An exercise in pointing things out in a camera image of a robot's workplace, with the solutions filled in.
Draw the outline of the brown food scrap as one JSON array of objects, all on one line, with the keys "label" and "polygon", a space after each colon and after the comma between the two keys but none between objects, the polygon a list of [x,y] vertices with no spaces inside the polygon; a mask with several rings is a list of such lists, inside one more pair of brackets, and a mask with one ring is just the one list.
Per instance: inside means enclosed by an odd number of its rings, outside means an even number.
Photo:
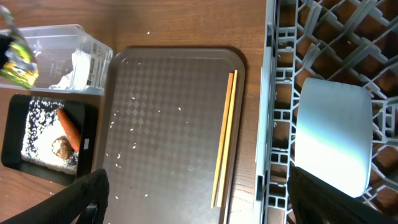
[{"label": "brown food scrap", "polygon": [[67,160],[69,159],[74,150],[69,143],[66,136],[60,136],[52,143],[52,152],[59,158]]}]

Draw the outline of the orange carrot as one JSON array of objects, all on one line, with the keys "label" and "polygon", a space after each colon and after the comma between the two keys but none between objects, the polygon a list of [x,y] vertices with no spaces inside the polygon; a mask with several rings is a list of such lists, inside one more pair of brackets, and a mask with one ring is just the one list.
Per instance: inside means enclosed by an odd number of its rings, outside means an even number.
[{"label": "orange carrot", "polygon": [[69,119],[66,112],[62,108],[59,108],[57,110],[57,116],[67,136],[67,139],[69,140],[72,149],[75,152],[79,152],[80,143],[81,143],[81,136],[79,130],[77,130],[75,125],[72,123],[72,121]]}]

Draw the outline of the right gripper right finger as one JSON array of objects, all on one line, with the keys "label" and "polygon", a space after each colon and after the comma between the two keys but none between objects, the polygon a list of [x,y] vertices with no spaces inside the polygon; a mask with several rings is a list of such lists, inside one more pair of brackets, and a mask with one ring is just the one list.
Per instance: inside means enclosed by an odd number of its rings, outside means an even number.
[{"label": "right gripper right finger", "polygon": [[394,224],[377,212],[307,171],[293,167],[287,181],[292,210],[298,224]]}]

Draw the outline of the bowl of rice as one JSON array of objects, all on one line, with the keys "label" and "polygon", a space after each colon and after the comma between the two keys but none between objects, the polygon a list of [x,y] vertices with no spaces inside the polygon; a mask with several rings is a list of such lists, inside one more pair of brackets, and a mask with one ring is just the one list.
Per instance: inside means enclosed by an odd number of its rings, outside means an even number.
[{"label": "bowl of rice", "polygon": [[298,104],[295,165],[356,198],[369,185],[372,147],[369,92],[307,78]]}]

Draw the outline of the wooden chopstick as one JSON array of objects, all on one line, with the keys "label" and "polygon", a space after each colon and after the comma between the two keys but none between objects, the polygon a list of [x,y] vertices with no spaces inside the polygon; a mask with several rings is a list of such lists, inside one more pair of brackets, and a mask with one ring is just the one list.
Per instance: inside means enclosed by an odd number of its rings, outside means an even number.
[{"label": "wooden chopstick", "polygon": [[224,147],[224,139],[226,134],[226,125],[228,120],[228,111],[229,111],[229,102],[231,98],[231,91],[233,87],[233,78],[234,73],[229,73],[228,77],[228,84],[226,89],[226,96],[224,101],[224,109],[223,109],[223,119],[221,123],[221,131],[220,131],[220,139],[218,144],[218,154],[215,166],[215,175],[213,181],[213,190],[211,195],[211,209],[216,207],[216,196],[218,194],[218,187],[220,181],[220,174],[221,174],[221,163],[223,161],[223,147]]},{"label": "wooden chopstick", "polygon": [[238,71],[234,71],[234,78],[233,78],[233,87],[231,91],[231,98],[229,102],[229,111],[228,111],[228,120],[226,125],[226,134],[224,139],[224,147],[223,147],[223,161],[221,163],[221,174],[220,174],[220,181],[219,181],[219,192],[218,198],[216,201],[217,207],[222,207],[224,205],[224,195],[225,193],[225,183],[226,183],[226,172],[227,172],[227,165],[228,165],[228,157],[229,157],[229,147],[230,147],[230,140],[231,140],[231,130],[233,125],[233,114],[234,114],[234,102],[235,102],[235,94],[236,94],[236,85],[238,79]]}]

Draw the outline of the white napkin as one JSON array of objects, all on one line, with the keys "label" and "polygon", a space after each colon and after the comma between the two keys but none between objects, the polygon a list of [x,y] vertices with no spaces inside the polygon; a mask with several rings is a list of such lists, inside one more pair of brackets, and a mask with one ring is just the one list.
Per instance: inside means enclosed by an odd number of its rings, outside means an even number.
[{"label": "white napkin", "polygon": [[84,52],[75,51],[72,53],[73,69],[64,75],[55,85],[50,85],[51,90],[82,91],[86,87],[91,56]]}]

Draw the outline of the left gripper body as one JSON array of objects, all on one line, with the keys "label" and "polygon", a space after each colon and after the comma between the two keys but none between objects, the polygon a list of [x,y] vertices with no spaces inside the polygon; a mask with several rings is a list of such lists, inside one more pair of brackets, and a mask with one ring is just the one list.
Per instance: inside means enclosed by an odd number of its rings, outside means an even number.
[{"label": "left gripper body", "polygon": [[6,56],[6,52],[9,50],[11,43],[13,42],[13,38],[0,35],[0,69],[9,61],[9,58]]}]

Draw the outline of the yellow snack wrapper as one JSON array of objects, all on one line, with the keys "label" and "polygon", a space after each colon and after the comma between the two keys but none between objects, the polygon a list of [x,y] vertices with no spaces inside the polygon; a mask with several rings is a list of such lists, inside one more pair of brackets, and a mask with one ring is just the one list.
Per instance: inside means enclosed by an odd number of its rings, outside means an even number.
[{"label": "yellow snack wrapper", "polygon": [[9,9],[1,6],[1,15],[9,27],[6,36],[14,39],[6,52],[9,61],[1,69],[1,76],[25,89],[31,89],[39,77],[39,69],[34,54],[15,25]]}]

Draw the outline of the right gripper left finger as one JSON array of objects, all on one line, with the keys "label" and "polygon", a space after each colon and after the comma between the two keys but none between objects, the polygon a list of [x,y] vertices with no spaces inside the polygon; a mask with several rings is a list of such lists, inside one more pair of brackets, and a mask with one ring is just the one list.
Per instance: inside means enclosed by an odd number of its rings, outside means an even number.
[{"label": "right gripper left finger", "polygon": [[103,223],[108,197],[107,173],[98,169],[4,223]]}]

